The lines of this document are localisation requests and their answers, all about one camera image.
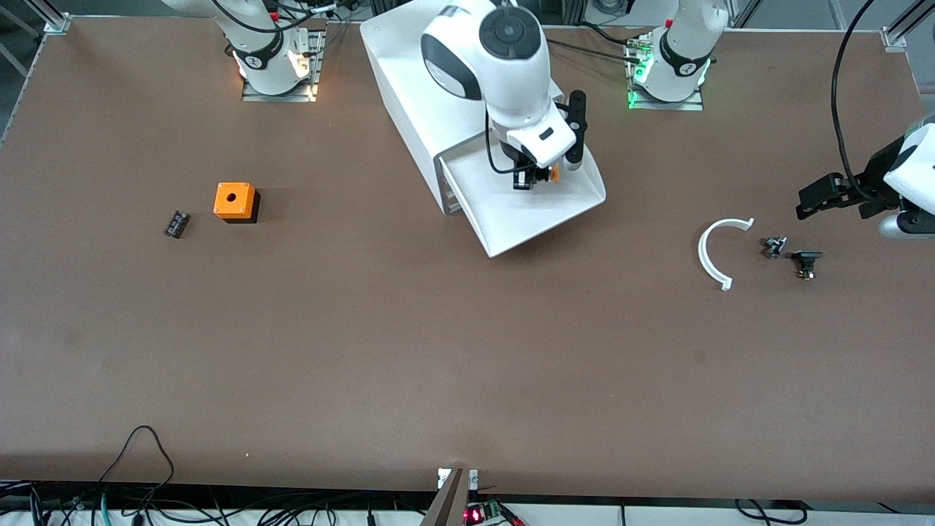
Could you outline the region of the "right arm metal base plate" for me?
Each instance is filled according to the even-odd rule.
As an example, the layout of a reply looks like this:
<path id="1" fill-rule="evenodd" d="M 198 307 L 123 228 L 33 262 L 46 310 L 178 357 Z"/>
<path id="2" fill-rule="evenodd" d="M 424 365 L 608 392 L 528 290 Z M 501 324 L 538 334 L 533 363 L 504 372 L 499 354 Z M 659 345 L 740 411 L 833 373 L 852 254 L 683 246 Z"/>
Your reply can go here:
<path id="1" fill-rule="evenodd" d="M 318 96 L 327 30 L 294 28 L 285 33 L 283 46 L 266 69 L 250 69 L 240 58 L 238 73 L 243 78 L 243 101 L 314 102 Z"/>

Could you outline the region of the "white curved plastic piece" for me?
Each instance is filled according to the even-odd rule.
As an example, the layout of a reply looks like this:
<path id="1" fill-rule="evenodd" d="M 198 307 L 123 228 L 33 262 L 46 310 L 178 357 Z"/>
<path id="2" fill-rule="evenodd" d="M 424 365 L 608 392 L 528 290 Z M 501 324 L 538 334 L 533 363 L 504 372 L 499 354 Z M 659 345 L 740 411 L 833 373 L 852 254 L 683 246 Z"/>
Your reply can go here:
<path id="1" fill-rule="evenodd" d="M 730 227 L 731 229 L 749 231 L 749 229 L 751 229 L 754 224 L 755 218 L 752 217 L 747 220 L 742 220 L 739 218 L 724 218 L 710 224 L 710 226 L 708 226 L 699 237 L 697 245 L 699 263 L 701 263 L 704 272 L 707 273 L 711 279 L 714 279 L 715 282 L 720 284 L 722 291 L 731 290 L 731 287 L 733 286 L 733 279 L 727 274 L 722 273 L 721 270 L 719 270 L 718 267 L 716 267 L 712 262 L 708 250 L 708 241 L 710 236 L 714 230 L 721 229 L 721 227 Z"/>

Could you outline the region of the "orange button enclosure box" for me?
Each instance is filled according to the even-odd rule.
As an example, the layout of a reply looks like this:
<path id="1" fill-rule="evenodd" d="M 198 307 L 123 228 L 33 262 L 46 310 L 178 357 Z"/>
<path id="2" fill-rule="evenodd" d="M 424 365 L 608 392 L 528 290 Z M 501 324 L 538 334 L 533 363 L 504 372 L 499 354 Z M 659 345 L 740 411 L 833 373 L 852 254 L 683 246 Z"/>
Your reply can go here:
<path id="1" fill-rule="evenodd" d="M 228 224 L 256 224 L 262 194 L 248 182 L 221 182 L 216 186 L 213 214 Z"/>

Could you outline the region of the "circuit board with red light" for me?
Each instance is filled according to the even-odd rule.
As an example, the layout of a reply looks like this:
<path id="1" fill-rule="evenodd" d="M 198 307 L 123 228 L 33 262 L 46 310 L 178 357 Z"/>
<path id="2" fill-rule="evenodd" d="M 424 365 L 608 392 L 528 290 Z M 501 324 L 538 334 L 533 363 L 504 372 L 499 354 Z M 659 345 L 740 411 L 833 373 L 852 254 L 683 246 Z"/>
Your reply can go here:
<path id="1" fill-rule="evenodd" d="M 464 526 L 527 526 L 521 517 L 500 500 L 484 500 L 465 507 Z"/>

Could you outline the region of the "small black plastic part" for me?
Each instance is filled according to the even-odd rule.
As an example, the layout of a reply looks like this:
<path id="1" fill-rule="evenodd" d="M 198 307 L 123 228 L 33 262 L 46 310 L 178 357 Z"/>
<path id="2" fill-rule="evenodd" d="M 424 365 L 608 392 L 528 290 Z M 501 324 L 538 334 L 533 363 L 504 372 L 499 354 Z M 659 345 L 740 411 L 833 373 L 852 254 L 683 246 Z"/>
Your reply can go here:
<path id="1" fill-rule="evenodd" d="M 789 259 L 795 262 L 798 277 L 805 281 L 815 279 L 815 264 L 823 257 L 819 251 L 798 251 L 792 253 Z"/>

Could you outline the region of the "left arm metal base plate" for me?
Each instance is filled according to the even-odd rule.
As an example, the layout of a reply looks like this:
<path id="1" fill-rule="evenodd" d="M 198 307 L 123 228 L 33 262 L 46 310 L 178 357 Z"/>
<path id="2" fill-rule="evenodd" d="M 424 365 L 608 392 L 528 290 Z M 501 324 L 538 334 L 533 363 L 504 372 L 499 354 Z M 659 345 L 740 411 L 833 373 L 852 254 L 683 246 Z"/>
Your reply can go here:
<path id="1" fill-rule="evenodd" d="M 710 60 L 698 72 L 679 77 L 671 65 L 655 57 L 658 39 L 652 32 L 629 39 L 625 57 L 635 59 L 627 65 L 627 103 L 629 109 L 703 110 L 701 86 Z"/>

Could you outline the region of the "aluminium corner profile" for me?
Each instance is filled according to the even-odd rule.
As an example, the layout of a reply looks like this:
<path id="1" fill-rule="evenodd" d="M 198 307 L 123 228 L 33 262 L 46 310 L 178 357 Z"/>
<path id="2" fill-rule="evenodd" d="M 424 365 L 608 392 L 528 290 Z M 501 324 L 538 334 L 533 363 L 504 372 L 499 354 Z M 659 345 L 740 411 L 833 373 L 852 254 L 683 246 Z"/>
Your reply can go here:
<path id="1" fill-rule="evenodd" d="M 61 11 L 53 0 L 23 0 L 44 21 L 46 34 L 65 34 L 71 23 L 70 14 Z"/>
<path id="2" fill-rule="evenodd" d="M 906 49 L 906 37 L 922 26 L 935 14 L 935 0 L 911 0 L 889 26 L 882 27 L 882 42 L 886 53 L 902 53 Z"/>

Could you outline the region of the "white drawer with orange button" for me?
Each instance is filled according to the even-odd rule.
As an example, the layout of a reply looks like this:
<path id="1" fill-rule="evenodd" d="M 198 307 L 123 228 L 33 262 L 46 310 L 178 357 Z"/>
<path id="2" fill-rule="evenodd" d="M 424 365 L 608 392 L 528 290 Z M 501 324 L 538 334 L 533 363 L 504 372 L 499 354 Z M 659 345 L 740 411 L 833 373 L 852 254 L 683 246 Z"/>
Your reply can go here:
<path id="1" fill-rule="evenodd" d="M 483 134 L 435 160 L 443 189 L 454 197 L 491 259 L 606 200 L 606 187 L 588 148 L 578 169 L 563 164 L 558 182 L 536 183 L 528 191 L 515 190 L 511 175 L 491 170 Z"/>

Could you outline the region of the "white drawer cabinet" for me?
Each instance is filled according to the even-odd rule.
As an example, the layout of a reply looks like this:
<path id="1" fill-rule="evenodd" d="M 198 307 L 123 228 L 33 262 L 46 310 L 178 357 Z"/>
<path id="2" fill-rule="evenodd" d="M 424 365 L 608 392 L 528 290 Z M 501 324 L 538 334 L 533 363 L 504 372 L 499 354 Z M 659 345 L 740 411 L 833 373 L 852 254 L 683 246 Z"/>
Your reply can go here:
<path id="1" fill-rule="evenodd" d="M 383 103 L 443 214 L 459 209 L 444 190 L 437 156 L 485 134 L 485 106 L 458 99 L 428 74 L 419 37 L 446 0 L 411 0 L 365 21 L 361 35 Z M 561 90 L 550 89 L 561 102 Z"/>

